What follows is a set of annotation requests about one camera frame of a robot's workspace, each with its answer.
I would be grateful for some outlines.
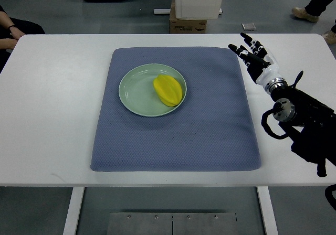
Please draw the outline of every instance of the shoe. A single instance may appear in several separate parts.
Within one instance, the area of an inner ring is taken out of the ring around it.
[[[322,34],[322,37],[325,39],[328,45],[332,45],[336,43],[336,34],[332,32],[331,30]]]
[[[319,20],[318,16],[309,15],[305,8],[295,7],[295,8],[292,9],[292,13],[297,18],[305,19],[305,20],[308,20],[312,23],[317,23],[317,21]]]

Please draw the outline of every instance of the metal plate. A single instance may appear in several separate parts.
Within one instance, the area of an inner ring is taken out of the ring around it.
[[[174,213],[174,235],[238,235],[234,213]]]
[[[171,213],[111,212],[107,235],[172,235]]]
[[[235,213],[111,212],[107,235],[238,235]]]

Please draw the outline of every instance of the person's arm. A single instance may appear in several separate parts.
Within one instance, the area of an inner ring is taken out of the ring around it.
[[[13,50],[16,46],[17,40],[12,38],[0,39],[0,50]]]
[[[8,29],[12,37],[16,40],[19,40],[21,36],[25,35],[21,30],[15,27],[15,24],[1,6],[0,6],[0,25],[5,29]]]

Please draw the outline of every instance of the green plate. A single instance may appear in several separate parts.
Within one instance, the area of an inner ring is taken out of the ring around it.
[[[153,80],[159,75],[174,77],[182,87],[182,100],[174,107],[161,102],[154,90]],[[146,117],[158,117],[178,108],[186,95],[187,86],[182,75],[166,65],[149,63],[129,71],[119,84],[119,98],[124,106],[133,113]]]

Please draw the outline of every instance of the blue placemat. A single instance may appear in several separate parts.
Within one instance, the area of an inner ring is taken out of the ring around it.
[[[187,95],[161,117],[121,103],[131,69],[161,63],[179,71]],[[233,171],[261,166],[237,56],[214,47],[122,48],[114,51],[93,146],[94,171]]]

